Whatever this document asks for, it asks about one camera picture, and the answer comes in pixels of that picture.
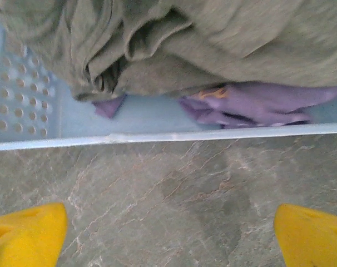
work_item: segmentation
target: light blue laundry basket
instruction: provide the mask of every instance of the light blue laundry basket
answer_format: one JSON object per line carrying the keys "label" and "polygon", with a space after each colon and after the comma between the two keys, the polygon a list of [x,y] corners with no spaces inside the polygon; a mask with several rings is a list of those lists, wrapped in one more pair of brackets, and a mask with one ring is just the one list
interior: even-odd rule
{"label": "light blue laundry basket", "polygon": [[220,130],[195,123],[175,100],[130,96],[108,120],[73,100],[26,47],[9,47],[0,25],[0,150],[337,133],[337,100],[308,112],[316,124]]}

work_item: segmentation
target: clothing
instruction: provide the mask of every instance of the clothing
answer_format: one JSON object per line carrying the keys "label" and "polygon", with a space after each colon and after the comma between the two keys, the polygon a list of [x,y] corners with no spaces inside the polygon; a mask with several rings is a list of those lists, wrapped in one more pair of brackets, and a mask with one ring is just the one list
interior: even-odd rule
{"label": "clothing", "polygon": [[107,118],[113,118],[125,97],[126,95],[122,95],[107,101],[93,102],[93,105],[96,107],[96,114]]}
{"label": "clothing", "polygon": [[0,0],[0,21],[80,101],[337,85],[337,1]]}
{"label": "clothing", "polygon": [[[305,88],[268,83],[231,83],[178,99],[187,114],[199,123],[222,128],[247,128],[310,123],[303,108],[337,97],[337,86]],[[96,103],[96,113],[113,118],[124,97]]]}

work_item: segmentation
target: purple fabric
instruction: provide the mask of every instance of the purple fabric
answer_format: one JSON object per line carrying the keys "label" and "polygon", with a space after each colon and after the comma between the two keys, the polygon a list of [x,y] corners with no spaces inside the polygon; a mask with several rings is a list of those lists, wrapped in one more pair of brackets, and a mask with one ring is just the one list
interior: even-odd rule
{"label": "purple fabric", "polygon": [[126,95],[102,102],[93,102],[93,105],[96,107],[96,114],[113,118],[120,105],[123,103]]}
{"label": "purple fabric", "polygon": [[[181,107],[197,122],[222,128],[282,126],[310,123],[303,108],[337,97],[337,86],[305,88],[260,82],[232,83],[179,99]],[[125,95],[95,102],[96,114],[113,118]]]}

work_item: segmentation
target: olive green fabric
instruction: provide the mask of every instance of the olive green fabric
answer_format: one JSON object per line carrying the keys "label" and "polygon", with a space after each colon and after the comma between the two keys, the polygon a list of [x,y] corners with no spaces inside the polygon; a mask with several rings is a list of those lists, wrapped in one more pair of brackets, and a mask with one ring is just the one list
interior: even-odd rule
{"label": "olive green fabric", "polygon": [[0,21],[81,101],[337,85],[337,1],[0,0]]}

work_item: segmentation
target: floor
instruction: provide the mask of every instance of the floor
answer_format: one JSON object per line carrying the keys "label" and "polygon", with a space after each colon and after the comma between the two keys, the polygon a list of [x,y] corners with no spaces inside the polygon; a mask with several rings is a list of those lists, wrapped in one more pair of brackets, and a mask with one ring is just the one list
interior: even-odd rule
{"label": "floor", "polygon": [[337,135],[0,152],[0,214],[52,201],[58,266],[284,266],[280,203],[337,214]]}

